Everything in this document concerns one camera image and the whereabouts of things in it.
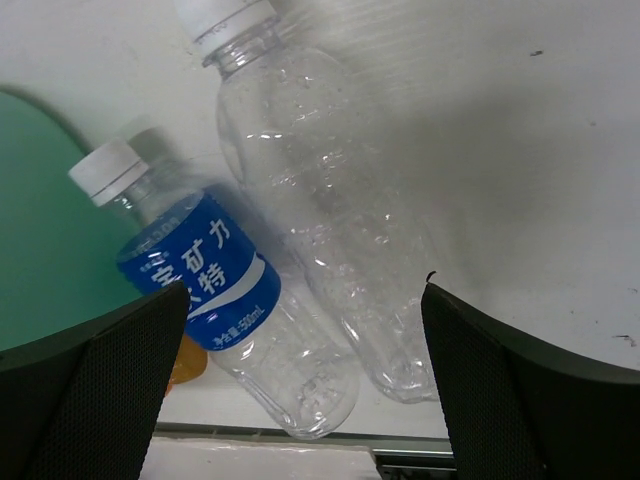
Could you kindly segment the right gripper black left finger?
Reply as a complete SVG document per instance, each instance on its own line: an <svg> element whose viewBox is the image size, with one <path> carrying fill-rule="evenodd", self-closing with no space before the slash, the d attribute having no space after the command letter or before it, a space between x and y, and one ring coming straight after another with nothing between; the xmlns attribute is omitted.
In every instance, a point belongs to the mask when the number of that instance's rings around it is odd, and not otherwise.
<svg viewBox="0 0 640 480"><path fill-rule="evenodd" d="M2 351L2 478L138 478L189 304L177 281Z"/></svg>

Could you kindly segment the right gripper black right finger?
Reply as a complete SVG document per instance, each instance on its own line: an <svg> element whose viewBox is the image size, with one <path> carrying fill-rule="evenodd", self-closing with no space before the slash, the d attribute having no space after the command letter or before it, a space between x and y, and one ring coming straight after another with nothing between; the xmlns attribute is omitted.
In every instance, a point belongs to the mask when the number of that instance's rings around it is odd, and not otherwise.
<svg viewBox="0 0 640 480"><path fill-rule="evenodd" d="M552 345L432 282L421 316L459 478L638 478L638 371Z"/></svg>

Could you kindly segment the blue label clear bottle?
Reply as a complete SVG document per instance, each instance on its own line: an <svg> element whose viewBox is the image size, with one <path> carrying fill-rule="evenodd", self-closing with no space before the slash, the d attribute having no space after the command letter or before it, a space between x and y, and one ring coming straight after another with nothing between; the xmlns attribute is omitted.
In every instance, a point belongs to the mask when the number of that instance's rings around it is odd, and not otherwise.
<svg viewBox="0 0 640 480"><path fill-rule="evenodd" d="M207 191L143 160L125 141L69 170L134 236L117 267L141 293L180 282L186 334L289 435L318 439L353 410L359 382L347 353Z"/></svg>

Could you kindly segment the clear unlabelled plastic bottle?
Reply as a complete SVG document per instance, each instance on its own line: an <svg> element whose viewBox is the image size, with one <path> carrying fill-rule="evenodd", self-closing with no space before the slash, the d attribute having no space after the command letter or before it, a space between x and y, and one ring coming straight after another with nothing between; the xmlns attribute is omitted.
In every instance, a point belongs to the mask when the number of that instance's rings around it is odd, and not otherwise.
<svg viewBox="0 0 640 480"><path fill-rule="evenodd" d="M283 40L268 1L175 9L220 75L220 146L250 203L374 386L400 403L436 400L420 308L427 249L364 89L328 54Z"/></svg>

